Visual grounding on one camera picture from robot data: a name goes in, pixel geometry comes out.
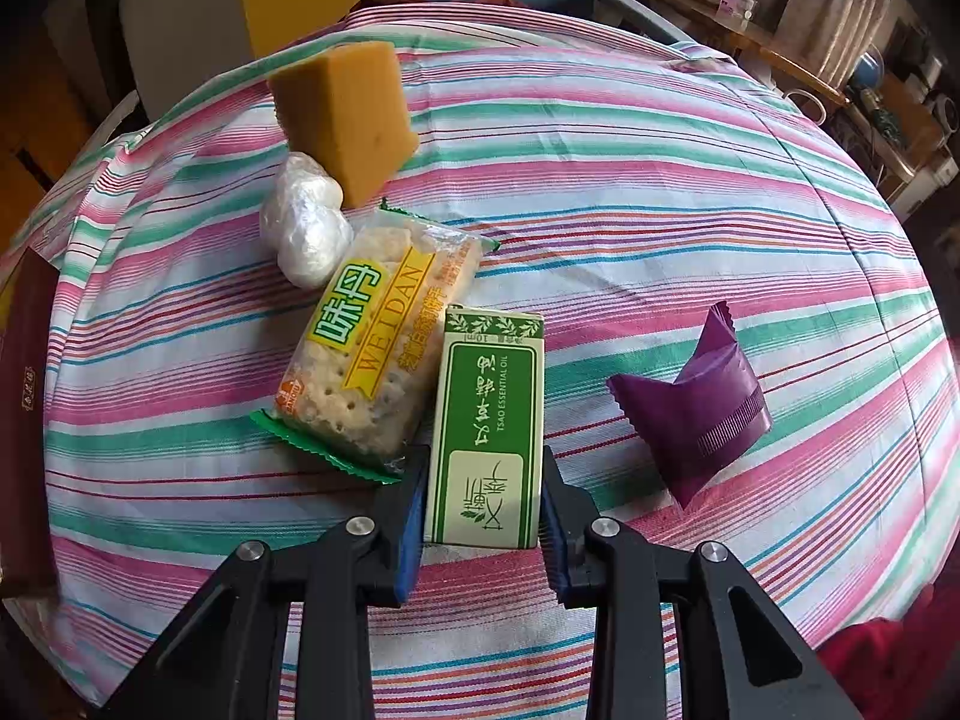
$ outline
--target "green and white box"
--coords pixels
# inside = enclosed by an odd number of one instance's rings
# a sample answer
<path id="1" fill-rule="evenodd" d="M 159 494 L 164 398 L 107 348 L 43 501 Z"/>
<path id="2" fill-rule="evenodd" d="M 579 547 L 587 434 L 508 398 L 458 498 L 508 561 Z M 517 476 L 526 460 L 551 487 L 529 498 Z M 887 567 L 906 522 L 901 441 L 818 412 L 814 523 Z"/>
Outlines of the green and white box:
<path id="1" fill-rule="evenodd" d="M 449 306 L 424 541 L 536 546 L 544 453 L 544 319 Z"/>

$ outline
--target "bed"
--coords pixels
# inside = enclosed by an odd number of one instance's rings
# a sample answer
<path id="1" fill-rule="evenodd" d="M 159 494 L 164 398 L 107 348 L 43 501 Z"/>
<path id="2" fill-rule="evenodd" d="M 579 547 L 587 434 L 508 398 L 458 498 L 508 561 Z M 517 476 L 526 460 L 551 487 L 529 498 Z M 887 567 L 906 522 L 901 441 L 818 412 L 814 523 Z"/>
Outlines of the bed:
<path id="1" fill-rule="evenodd" d="M 728 57 L 522 8 L 405 4 L 216 77 L 78 162 L 0 260 L 61 271 L 46 374 L 57 605 L 11 613 L 91 702 L 240 541 L 310 541 L 371 485 L 264 433 L 318 299 L 258 240 L 285 139 L 264 77 L 397 47 L 421 146 L 392 205 L 501 241 L 469 303 L 546 320 L 563 477 L 651 541 L 720 539 L 812 645 L 904 613 L 952 547 L 960 398 L 923 271 L 874 187 Z M 349 218 L 361 223 L 367 211 Z M 605 382 L 670 379 L 726 299 L 774 418 L 682 511 Z M 593 617 L 539 551 L 430 546 L 371 612 L 378 717 L 581 717 Z M 292 716 L 291 614 L 281 716 Z M 676 641 L 664 610 L 671 712 Z"/>

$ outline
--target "red cloth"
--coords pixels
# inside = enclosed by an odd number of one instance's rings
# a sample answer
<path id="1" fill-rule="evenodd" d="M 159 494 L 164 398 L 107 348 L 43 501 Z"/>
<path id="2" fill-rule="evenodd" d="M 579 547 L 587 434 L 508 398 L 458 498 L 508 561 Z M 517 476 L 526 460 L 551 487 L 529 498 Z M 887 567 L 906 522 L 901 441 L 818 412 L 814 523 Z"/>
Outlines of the red cloth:
<path id="1" fill-rule="evenodd" d="M 851 625 L 817 650 L 864 720 L 908 720 L 960 644 L 960 587 L 929 584 L 901 621 Z"/>
<path id="2" fill-rule="evenodd" d="M 452 0 L 453 2 L 478 2 L 479 4 L 486 5 L 504 5 L 506 7 L 528 7 L 528 5 L 523 4 L 520 0 Z M 379 7 L 381 5 L 402 5 L 407 4 L 407 2 L 429 2 L 429 0 L 361 0 L 358 1 L 354 6 L 349 9 L 349 13 L 355 13 L 358 10 L 363 10 L 366 7 Z M 309 43 L 311 40 L 316 40 L 322 35 L 328 35 L 332 32 L 339 32 L 344 28 L 343 19 L 339 20 L 333 25 L 325 26 L 323 29 L 317 29 L 311 32 L 304 37 L 296 39 L 292 43 L 288 43 L 284 46 L 285 49 L 289 49 L 293 46 L 299 46 L 303 43 Z"/>

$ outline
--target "wooden furniture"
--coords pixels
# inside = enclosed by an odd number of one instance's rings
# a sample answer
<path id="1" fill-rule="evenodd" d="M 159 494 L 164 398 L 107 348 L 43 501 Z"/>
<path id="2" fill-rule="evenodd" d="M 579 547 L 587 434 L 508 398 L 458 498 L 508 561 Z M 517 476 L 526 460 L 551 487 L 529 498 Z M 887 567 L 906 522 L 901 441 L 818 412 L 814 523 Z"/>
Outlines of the wooden furniture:
<path id="1" fill-rule="evenodd" d="M 808 87 L 818 95 L 822 95 L 830 103 L 838 106 L 850 104 L 847 96 L 840 90 L 825 84 L 810 71 L 803 69 L 796 62 L 780 55 L 771 49 L 774 36 L 766 29 L 748 22 L 747 20 L 733 18 L 717 11 L 716 7 L 708 5 L 698 0 L 656 0 L 669 5 L 680 15 L 699 23 L 712 30 L 719 38 L 720 47 L 726 50 L 731 56 L 736 57 L 738 52 L 747 50 L 755 52 L 764 62 L 771 67 L 786 73 L 796 81 L 800 81 L 803 86 Z"/>
<path id="2" fill-rule="evenodd" d="M 0 248 L 93 132 L 41 23 L 0 61 Z"/>
<path id="3" fill-rule="evenodd" d="M 877 181 L 877 191 L 895 213 L 899 213 L 895 201 L 925 167 L 937 164 L 938 153 L 947 141 L 944 130 L 923 105 L 916 103 L 904 89 L 904 84 L 891 74 L 886 74 L 880 85 L 880 104 L 890 111 L 904 134 L 905 148 L 890 143 L 872 125 L 856 105 L 843 111 L 843 117 L 861 133 L 864 142 L 870 145 L 870 158 L 880 158 L 883 172 Z"/>

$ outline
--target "purple wrapper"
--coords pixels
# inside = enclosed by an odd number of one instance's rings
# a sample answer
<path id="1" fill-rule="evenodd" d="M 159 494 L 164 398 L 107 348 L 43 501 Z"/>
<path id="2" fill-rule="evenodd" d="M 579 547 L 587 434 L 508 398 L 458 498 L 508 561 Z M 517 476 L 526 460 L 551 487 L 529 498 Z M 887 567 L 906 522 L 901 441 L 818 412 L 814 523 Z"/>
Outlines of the purple wrapper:
<path id="1" fill-rule="evenodd" d="M 773 425 L 725 300 L 707 312 L 697 348 L 673 384 L 618 373 L 607 385 L 684 508 Z"/>

